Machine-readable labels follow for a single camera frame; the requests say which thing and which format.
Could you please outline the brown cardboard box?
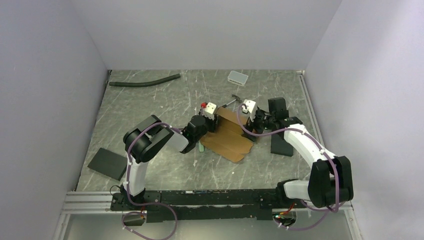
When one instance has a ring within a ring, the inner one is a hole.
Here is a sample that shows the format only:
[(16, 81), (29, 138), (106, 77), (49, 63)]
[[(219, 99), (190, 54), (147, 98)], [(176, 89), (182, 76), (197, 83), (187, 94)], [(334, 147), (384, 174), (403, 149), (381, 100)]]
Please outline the brown cardboard box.
[(217, 128), (208, 132), (200, 139), (200, 143), (207, 149), (237, 163), (241, 161), (253, 147), (253, 142), (243, 136), (236, 113), (227, 109), (217, 110)]

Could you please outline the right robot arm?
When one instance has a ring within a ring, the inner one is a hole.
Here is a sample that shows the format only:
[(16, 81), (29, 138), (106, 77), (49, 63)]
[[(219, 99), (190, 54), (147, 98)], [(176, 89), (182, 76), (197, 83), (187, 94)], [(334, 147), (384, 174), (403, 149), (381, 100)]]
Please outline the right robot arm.
[[(240, 114), (247, 116), (246, 123)], [(346, 156), (337, 156), (326, 149), (297, 117), (265, 112), (253, 100), (245, 100), (236, 110), (238, 124), (249, 137), (277, 135), (283, 138), (306, 161), (309, 179), (289, 179), (277, 184), (276, 203), (289, 207), (295, 200), (310, 202), (320, 210), (336, 213), (341, 205), (354, 197), (352, 165)]]

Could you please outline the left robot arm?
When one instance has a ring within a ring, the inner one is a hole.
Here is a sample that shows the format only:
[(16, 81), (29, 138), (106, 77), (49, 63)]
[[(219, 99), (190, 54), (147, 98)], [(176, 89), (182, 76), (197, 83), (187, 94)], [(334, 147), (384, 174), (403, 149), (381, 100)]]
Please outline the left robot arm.
[(124, 204), (131, 210), (137, 210), (143, 205), (149, 161), (164, 146), (186, 154), (194, 149), (206, 133), (213, 133), (217, 127), (216, 113), (194, 115), (182, 129), (172, 127), (152, 114), (128, 131), (123, 137), (127, 154), (126, 175), (121, 186), (121, 193), (125, 195)]

